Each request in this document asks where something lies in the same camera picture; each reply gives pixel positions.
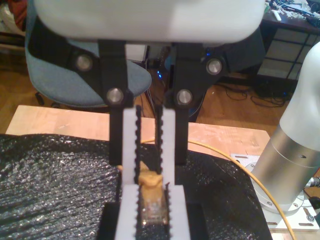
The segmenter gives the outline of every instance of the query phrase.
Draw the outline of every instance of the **black bubble wrap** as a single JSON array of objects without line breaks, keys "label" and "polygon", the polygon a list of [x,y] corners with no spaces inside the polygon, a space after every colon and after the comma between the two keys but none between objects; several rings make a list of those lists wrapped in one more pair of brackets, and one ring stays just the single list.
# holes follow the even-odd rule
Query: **black bubble wrap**
[{"label": "black bubble wrap", "polygon": [[[95,239],[119,180],[108,150],[107,141],[0,135],[0,239]],[[154,145],[141,147],[151,169],[156,156]],[[202,203],[210,239],[272,239],[250,179],[232,162],[190,151],[175,176],[186,200]]]}]

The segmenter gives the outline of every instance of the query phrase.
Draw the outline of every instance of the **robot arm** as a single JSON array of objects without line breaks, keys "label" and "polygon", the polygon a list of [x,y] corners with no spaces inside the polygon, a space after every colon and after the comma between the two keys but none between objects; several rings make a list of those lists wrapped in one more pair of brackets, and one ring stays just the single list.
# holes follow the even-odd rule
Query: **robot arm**
[{"label": "robot arm", "polygon": [[[248,37],[260,24],[264,0],[35,0],[35,6],[43,39],[31,36],[31,54],[78,73],[110,106],[109,163],[123,166],[122,200],[111,239],[135,239],[137,227],[154,223],[151,218],[167,226],[168,238],[191,239],[189,229],[201,224],[190,221],[184,187],[175,185],[175,165],[186,164],[189,109],[227,71],[223,49],[203,43]],[[99,57],[62,36],[98,39]],[[59,42],[60,49],[41,48],[42,40]],[[176,52],[172,88],[156,116],[155,161],[166,204],[148,204],[138,185],[141,116],[128,89],[127,41],[167,42]],[[137,220],[144,211],[150,211],[149,218]],[[163,212],[167,218],[159,218]]]}]

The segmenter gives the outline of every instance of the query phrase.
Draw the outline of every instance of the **silver screw head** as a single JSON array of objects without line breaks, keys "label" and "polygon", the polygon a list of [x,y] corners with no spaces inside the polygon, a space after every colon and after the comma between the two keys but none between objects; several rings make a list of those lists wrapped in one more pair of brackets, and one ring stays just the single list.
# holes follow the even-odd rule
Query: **silver screw head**
[{"label": "silver screw head", "polygon": [[308,219],[309,222],[314,222],[315,221],[315,217],[310,215],[310,214],[308,216],[306,216],[306,219]]},{"label": "silver screw head", "polygon": [[192,94],[189,90],[182,89],[178,92],[176,98],[178,100],[178,104],[188,105],[192,101]]},{"label": "silver screw head", "polygon": [[222,70],[222,62],[218,59],[211,59],[206,65],[206,70],[211,75],[218,75]]},{"label": "silver screw head", "polygon": [[75,64],[76,67],[83,72],[89,71],[93,66],[91,57],[85,54],[78,56]]},{"label": "silver screw head", "polygon": [[110,103],[119,104],[124,99],[124,94],[119,88],[112,88],[107,92],[106,98]]}]

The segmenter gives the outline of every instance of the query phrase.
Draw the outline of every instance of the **light wood tabletop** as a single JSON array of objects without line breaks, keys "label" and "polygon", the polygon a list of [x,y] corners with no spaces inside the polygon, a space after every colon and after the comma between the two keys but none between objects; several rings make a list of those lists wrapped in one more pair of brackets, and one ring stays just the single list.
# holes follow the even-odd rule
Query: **light wood tabletop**
[{"label": "light wood tabletop", "polygon": [[[20,105],[6,131],[9,135],[60,134],[86,139],[109,140],[109,115],[57,108]],[[155,137],[155,120],[142,118],[141,140]],[[213,146],[225,153],[260,155],[270,137],[266,131],[189,123],[188,138]],[[219,156],[201,146],[189,144],[189,150]],[[320,239],[317,232],[296,232],[299,240]],[[273,232],[274,240],[290,240],[288,233]]]}]

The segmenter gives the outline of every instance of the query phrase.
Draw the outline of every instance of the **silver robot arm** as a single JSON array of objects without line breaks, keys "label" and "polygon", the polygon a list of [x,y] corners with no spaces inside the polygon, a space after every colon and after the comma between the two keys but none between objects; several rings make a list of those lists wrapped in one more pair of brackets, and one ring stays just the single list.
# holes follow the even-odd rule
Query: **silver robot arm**
[{"label": "silver robot arm", "polygon": [[[320,167],[320,43],[307,54],[294,95],[252,173],[289,212]],[[262,206],[265,193],[255,186]]]}]

